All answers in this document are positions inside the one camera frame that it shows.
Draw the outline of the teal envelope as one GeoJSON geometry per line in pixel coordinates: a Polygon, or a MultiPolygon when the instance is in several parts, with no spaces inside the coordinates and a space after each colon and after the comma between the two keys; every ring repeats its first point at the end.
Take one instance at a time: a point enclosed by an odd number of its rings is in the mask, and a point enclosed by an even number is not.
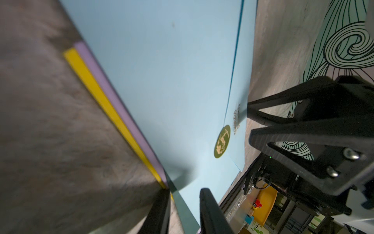
{"type": "Polygon", "coordinates": [[[257,1],[62,1],[191,215],[244,168],[257,1]]]}

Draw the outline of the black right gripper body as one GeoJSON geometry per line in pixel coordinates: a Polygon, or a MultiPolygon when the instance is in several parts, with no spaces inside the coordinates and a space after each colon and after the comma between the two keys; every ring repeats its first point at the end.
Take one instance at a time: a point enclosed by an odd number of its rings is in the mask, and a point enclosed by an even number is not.
{"type": "Polygon", "coordinates": [[[326,194],[374,178],[374,86],[360,77],[314,78],[249,102],[247,117],[263,125],[252,147],[326,194]]]}

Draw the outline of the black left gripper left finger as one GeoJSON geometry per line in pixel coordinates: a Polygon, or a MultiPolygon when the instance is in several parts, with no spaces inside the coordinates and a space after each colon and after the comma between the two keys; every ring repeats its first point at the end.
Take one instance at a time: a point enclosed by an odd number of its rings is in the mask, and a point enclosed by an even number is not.
{"type": "Polygon", "coordinates": [[[170,219],[170,191],[162,189],[138,234],[168,234],[170,219]]]}

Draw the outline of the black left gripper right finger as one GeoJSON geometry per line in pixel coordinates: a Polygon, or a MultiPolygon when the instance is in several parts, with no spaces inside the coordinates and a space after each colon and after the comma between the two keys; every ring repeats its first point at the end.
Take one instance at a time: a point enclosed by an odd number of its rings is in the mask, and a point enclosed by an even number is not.
{"type": "Polygon", "coordinates": [[[200,191],[200,225],[202,234],[234,234],[208,188],[200,191]]]}

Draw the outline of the lavender envelope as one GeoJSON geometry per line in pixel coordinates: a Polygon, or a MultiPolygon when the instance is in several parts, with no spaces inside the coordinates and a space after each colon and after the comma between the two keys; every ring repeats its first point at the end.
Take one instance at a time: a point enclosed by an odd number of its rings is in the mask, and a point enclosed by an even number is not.
{"type": "Polygon", "coordinates": [[[131,135],[134,137],[140,148],[143,150],[147,159],[150,161],[154,169],[157,171],[162,181],[168,187],[167,177],[164,171],[163,166],[159,162],[157,156],[155,155],[153,149],[148,144],[147,140],[139,130],[138,126],[134,122],[133,118],[129,114],[127,108],[120,100],[117,92],[114,90],[113,86],[109,82],[106,74],[101,69],[101,66],[98,64],[97,60],[93,56],[91,50],[88,48],[85,42],[80,41],[74,44],[74,49],[78,51],[80,57],[83,59],[85,65],[90,70],[91,74],[94,76],[94,79],[101,87],[102,91],[115,108],[120,118],[130,131],[131,135]]]}

